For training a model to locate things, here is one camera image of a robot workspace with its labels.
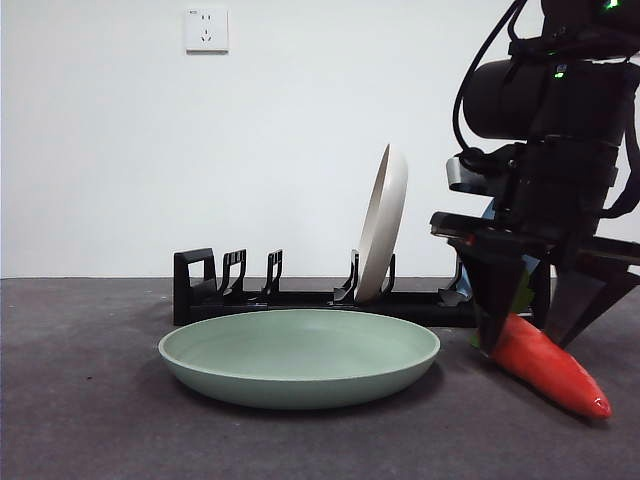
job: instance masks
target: gray carpet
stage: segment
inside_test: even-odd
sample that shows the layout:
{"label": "gray carpet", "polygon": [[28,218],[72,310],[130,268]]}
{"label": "gray carpet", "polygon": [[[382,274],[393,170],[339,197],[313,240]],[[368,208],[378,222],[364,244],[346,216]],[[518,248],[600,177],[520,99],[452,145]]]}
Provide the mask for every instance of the gray carpet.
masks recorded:
{"label": "gray carpet", "polygon": [[586,421],[446,328],[434,367],[390,398],[307,413],[227,405],[160,360],[170,280],[1,285],[5,480],[640,478],[638,290],[569,348],[614,408]]}

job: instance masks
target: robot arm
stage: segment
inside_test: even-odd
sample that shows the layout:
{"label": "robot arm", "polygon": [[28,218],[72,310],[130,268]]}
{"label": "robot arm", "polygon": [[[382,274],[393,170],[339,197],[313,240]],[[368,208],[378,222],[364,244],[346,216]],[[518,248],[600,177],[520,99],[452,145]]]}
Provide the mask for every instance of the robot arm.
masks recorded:
{"label": "robot arm", "polygon": [[[542,35],[515,36],[526,0],[516,0],[483,45],[454,108],[462,152],[447,165],[451,188],[494,198],[495,218],[438,212],[432,233],[449,238],[464,264],[476,306],[482,349],[490,354],[525,275],[523,255],[554,265],[558,284],[536,323],[561,346],[614,305],[640,278],[640,245],[595,236],[601,218],[615,218],[640,200],[640,150],[634,98],[640,67],[640,2],[543,0]],[[476,69],[507,22],[511,58]],[[593,62],[623,58],[616,63]],[[464,115],[481,137],[518,140],[485,154],[460,133]],[[632,175],[609,210],[618,148],[626,136]]]}

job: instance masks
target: dish rack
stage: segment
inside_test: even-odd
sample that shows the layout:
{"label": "dish rack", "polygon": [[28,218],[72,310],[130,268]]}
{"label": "dish rack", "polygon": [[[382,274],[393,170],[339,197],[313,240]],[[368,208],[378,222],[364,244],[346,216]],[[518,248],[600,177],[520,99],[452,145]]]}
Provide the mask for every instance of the dish rack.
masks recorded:
{"label": "dish rack", "polygon": [[[474,327],[473,302],[457,293],[453,286],[460,278],[458,262],[456,276],[449,286],[433,292],[395,291],[396,257],[391,257],[386,284],[372,302],[356,304],[354,292],[358,286],[359,253],[351,252],[347,281],[333,292],[282,291],[280,279],[283,267],[282,250],[267,257],[267,275],[259,291],[246,291],[244,278],[247,251],[226,253],[222,261],[222,279],[216,277],[215,258],[211,248],[174,254],[174,325],[184,326],[208,318],[235,313],[289,309],[333,309],[368,312],[408,320],[424,326]],[[204,263],[204,279],[192,283],[189,266]],[[238,276],[232,280],[231,267],[239,265]]]}

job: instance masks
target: red vegetable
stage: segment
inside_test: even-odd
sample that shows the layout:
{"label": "red vegetable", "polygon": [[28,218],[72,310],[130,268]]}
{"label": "red vegetable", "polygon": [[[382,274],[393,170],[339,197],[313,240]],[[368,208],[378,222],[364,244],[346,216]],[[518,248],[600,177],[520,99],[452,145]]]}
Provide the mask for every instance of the red vegetable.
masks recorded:
{"label": "red vegetable", "polygon": [[611,416],[609,401],[593,377],[515,313],[509,314],[492,358],[568,410],[590,418]]}

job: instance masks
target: electrical outlet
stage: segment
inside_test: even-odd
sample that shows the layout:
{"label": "electrical outlet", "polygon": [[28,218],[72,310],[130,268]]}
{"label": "electrical outlet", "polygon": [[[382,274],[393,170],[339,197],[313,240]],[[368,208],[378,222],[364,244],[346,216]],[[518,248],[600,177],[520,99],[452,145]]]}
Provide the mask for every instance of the electrical outlet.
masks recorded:
{"label": "electrical outlet", "polygon": [[187,52],[228,52],[228,16],[226,8],[187,10],[184,23]]}

